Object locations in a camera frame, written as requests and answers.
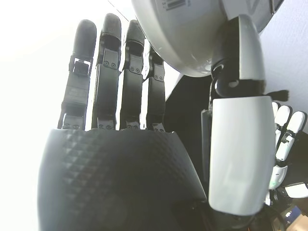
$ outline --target wire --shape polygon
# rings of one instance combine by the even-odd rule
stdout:
[[[110,0],[108,0],[108,2],[129,22],[129,20],[110,2]]]
[[[281,228],[281,231],[286,231],[286,226],[285,226],[285,222],[281,216],[281,214],[276,210],[274,209],[273,207],[269,206],[269,205],[266,205],[267,208],[271,209],[277,216],[277,219],[279,220],[280,222],[280,228]]]

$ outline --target textured grip surface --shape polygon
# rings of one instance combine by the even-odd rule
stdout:
[[[174,208],[206,199],[176,133],[53,130],[40,168],[42,231],[180,231]]]

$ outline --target barcode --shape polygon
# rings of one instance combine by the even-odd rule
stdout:
[[[167,0],[166,10],[172,10],[186,5],[186,0]]]

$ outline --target black robotic finger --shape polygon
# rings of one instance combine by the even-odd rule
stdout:
[[[120,129],[140,129],[144,34],[136,20],[129,23],[125,40]]]
[[[115,129],[121,59],[121,21],[106,15],[100,35],[92,128]]]
[[[58,128],[85,129],[95,43],[95,24],[90,20],[82,20],[75,35]]]
[[[164,132],[164,116],[166,108],[165,100],[165,69],[164,60],[150,48],[150,69],[147,76],[148,87],[148,111],[146,115],[146,126],[149,130]]]

